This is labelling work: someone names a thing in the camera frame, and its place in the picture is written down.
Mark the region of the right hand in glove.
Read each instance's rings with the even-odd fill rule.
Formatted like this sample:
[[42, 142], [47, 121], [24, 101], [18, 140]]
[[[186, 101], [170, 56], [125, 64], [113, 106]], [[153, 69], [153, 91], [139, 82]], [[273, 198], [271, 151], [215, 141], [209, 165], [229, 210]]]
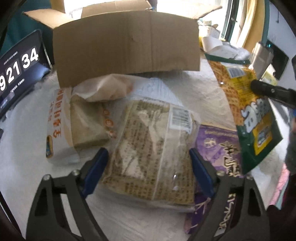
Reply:
[[291, 175], [295, 175], [296, 173], [295, 143], [296, 143], [296, 136], [295, 136], [295, 117], [294, 117], [292, 120], [292, 130], [289, 135], [289, 143], [287, 146], [287, 154], [285, 157], [285, 164]]

